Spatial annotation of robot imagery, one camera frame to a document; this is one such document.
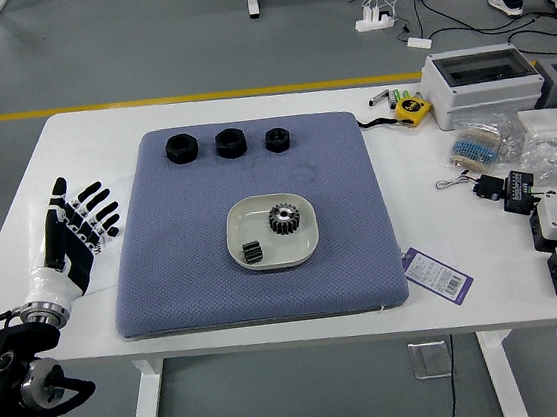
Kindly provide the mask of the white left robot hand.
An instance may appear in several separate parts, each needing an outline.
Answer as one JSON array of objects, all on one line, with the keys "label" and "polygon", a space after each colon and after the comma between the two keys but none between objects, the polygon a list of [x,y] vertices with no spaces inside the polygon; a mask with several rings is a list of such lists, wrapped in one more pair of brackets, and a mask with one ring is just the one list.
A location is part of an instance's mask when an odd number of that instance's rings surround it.
[{"label": "white left robot hand", "polygon": [[86,294],[96,256],[119,233],[119,203],[101,182],[73,199],[66,193],[66,180],[57,178],[43,219],[41,254],[30,272],[28,302]]}]

